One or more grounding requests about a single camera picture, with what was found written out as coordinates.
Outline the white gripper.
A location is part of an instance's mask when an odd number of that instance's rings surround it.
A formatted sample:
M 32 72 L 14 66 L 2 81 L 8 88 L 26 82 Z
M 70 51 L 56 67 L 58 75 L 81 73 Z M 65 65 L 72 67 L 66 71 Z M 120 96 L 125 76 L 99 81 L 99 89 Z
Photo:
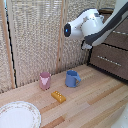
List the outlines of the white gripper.
M 81 49 L 84 50 L 84 49 L 92 49 L 93 46 L 89 45 L 86 43 L 85 40 L 82 41 L 82 44 L 81 44 Z

